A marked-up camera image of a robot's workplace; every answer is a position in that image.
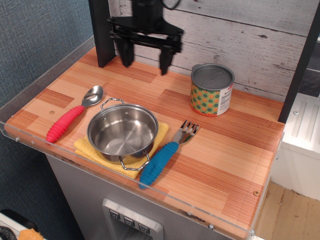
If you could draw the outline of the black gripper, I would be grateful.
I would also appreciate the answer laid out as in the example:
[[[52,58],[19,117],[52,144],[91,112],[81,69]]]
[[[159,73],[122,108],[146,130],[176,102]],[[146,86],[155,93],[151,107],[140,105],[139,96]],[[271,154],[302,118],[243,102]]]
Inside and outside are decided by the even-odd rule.
[[[165,75],[173,56],[182,50],[184,31],[165,21],[164,4],[161,0],[132,0],[131,16],[111,17],[110,37],[117,46],[125,67],[134,59],[134,45],[161,49],[159,68]]]

